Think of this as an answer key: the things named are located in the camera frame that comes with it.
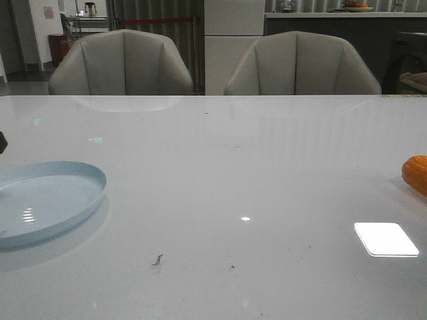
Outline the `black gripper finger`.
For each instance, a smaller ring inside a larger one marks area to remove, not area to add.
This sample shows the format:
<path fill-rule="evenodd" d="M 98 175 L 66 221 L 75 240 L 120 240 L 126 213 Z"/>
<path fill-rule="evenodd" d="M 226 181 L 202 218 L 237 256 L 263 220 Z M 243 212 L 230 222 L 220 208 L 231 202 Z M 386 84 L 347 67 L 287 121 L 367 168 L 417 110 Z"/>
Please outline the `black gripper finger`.
<path fill-rule="evenodd" d="M 6 150 L 8 146 L 8 142 L 3 134 L 3 132 L 0 132 L 0 154 L 3 154 L 3 152 Z"/>

